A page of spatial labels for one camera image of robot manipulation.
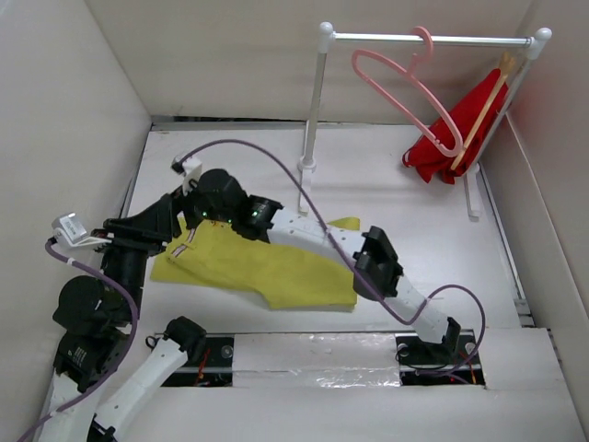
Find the wooden clothes hanger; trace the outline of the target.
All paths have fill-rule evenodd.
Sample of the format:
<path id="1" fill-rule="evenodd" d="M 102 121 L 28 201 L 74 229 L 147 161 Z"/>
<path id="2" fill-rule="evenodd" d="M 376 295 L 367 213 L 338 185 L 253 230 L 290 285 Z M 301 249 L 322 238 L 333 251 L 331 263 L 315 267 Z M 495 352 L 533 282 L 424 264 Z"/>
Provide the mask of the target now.
<path id="1" fill-rule="evenodd" d="M 482 125 L 486 115 L 489 113 L 489 110 L 491 109 L 493 102 L 495 101 L 497 95 L 501 91 L 502 86 L 505 84 L 511 71 L 514 69 L 514 66 L 515 66 L 515 57 L 512 56 L 509 52 L 504 52 L 502 54 L 501 60 L 498 64 L 498 69 L 500 70 L 499 77 L 498 77 L 497 81 L 495 82 L 489 96 L 487 97 L 486 101 L 484 102 L 477 119 L 474 121 L 473 126 L 471 127 L 470 132 L 468 133 L 468 136 L 463 143 L 461 151 L 455 157 L 455 160 L 453 161 L 453 163 L 451 165 L 451 170 L 456 170 L 456 168 L 461 163 L 464 155 L 466 154 L 466 152 L 470 148 L 470 145 L 472 144 L 472 142 L 477 134 L 477 131 L 479 130 L 480 126 Z"/>

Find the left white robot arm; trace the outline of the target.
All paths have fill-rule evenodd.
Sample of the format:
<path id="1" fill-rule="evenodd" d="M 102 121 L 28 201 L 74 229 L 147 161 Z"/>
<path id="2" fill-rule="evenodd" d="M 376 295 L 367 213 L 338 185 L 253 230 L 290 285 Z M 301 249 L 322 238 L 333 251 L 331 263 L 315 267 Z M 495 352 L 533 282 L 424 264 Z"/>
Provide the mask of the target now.
<path id="1" fill-rule="evenodd" d="M 64 285 L 52 315 L 65 333 L 34 440 L 119 441 L 176 369 L 204 357 L 205 329 L 180 316 L 116 393 L 100 400 L 137 333 L 147 261 L 179 236 L 179 215 L 196 218 L 193 204 L 176 190 L 137 215 L 107 219 L 93 231 L 76 214 L 54 220 L 46 251 L 82 273 Z"/>

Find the yellow-green trousers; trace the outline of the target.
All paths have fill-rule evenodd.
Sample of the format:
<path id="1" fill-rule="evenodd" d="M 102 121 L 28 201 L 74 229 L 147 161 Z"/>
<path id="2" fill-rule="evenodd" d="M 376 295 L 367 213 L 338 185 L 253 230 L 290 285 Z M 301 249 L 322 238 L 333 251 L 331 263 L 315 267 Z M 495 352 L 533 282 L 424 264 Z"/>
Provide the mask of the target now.
<path id="1" fill-rule="evenodd" d="M 204 221 L 157 255 L 150 278 L 257 293 L 271 309 L 345 308 L 358 301 L 352 273 L 306 250 L 240 237 L 227 223 Z"/>

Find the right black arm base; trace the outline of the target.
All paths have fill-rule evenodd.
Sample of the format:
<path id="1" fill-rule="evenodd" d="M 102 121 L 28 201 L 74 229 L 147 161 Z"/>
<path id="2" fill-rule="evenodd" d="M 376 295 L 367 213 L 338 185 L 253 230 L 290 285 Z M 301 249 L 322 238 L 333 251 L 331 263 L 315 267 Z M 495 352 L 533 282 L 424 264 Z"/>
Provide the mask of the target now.
<path id="1" fill-rule="evenodd" d="M 423 343 L 416 333 L 397 333 L 395 339 L 396 360 L 403 387 L 486 385 L 479 355 L 463 363 L 476 343 L 474 331 L 461 332 L 457 349 L 452 355 Z"/>

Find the white metal clothes rack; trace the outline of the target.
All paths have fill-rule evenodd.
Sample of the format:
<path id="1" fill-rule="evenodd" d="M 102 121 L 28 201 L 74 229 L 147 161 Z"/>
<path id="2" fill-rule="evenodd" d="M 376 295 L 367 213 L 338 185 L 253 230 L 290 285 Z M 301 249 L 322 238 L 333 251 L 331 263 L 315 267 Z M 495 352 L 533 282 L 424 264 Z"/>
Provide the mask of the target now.
<path id="1" fill-rule="evenodd" d="M 514 69 L 508 76 L 508 78 L 512 78 L 513 81 L 508 87 L 508 93 L 506 94 L 501 108 L 496 112 L 496 117 L 492 122 L 486 137 L 482 140 L 478 152 L 478 155 L 481 156 L 497 131 L 499 124 L 505 117 L 509 107 L 514 101 L 516 93 L 522 86 L 525 76 L 529 72 L 532 64 L 539 58 L 540 54 L 543 52 L 552 36 L 553 32 L 549 28 L 540 28 L 535 32 L 534 35 L 525 38 L 435 36 L 431 34 L 428 29 L 420 26 L 414 28 L 410 34 L 344 33 L 336 31 L 333 25 L 329 22 L 321 23 L 318 29 L 318 56 L 314 74 L 311 105 L 308 119 L 306 121 L 305 142 L 303 144 L 303 154 L 298 162 L 298 170 L 300 172 L 298 212 L 302 215 L 307 215 L 310 210 L 310 203 L 306 199 L 305 194 L 311 191 L 313 175 L 317 168 L 315 145 L 328 54 L 332 44 L 337 41 L 345 41 L 408 43 L 423 45 L 424 52 L 413 54 L 410 60 L 410 65 L 407 67 L 402 67 L 379 54 L 372 55 L 371 58 L 397 71 L 403 78 L 405 78 L 419 92 L 423 94 L 423 96 L 428 100 L 433 109 L 438 113 L 438 115 L 442 118 L 448 127 L 449 132 L 455 141 L 454 147 L 449 148 L 437 140 L 434 137 L 433 132 L 429 130 L 426 125 L 420 121 L 419 118 L 412 114 L 405 106 L 401 105 L 397 99 L 395 99 L 391 94 L 387 93 L 374 80 L 368 78 L 366 82 L 369 86 L 373 87 L 378 93 L 380 93 L 381 96 L 383 96 L 385 100 L 389 102 L 389 104 L 397 108 L 397 110 L 403 114 L 422 133 L 422 135 L 438 149 L 438 151 L 443 156 L 450 157 L 455 160 L 455 157 L 462 149 L 466 137 L 463 137 L 460 134 L 458 126 L 456 122 L 451 119 L 449 111 L 444 108 L 434 93 L 417 78 L 415 75 L 417 67 L 420 64 L 429 62 L 433 58 L 433 49 L 435 46 L 501 48 L 505 50 L 517 49 L 523 53 L 523 61 L 521 63 L 518 63 L 517 59 L 515 58 Z"/>

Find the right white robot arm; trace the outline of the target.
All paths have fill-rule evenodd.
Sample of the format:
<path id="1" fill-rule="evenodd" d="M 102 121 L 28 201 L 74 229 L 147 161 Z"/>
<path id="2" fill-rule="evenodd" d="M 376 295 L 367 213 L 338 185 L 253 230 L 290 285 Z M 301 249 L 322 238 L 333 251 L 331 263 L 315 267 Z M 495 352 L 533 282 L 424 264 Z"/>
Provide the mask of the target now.
<path id="1" fill-rule="evenodd" d="M 201 283 L 258 293 L 273 309 L 352 307 L 362 297 L 410 325 L 433 361 L 457 354 L 460 325 L 428 306 L 383 229 L 298 215 L 246 193 L 224 169 L 185 180 L 171 199 L 186 230 L 167 258 Z"/>

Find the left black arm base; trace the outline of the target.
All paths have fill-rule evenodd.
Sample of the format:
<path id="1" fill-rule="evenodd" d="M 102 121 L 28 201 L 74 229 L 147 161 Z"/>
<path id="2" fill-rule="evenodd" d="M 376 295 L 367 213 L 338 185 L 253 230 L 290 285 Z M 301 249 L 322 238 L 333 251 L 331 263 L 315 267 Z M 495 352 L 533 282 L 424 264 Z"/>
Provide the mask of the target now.
<path id="1" fill-rule="evenodd" d="M 235 336 L 214 334 L 206 339 L 201 358 L 189 362 L 163 383 L 168 388 L 224 388 L 233 384 Z"/>

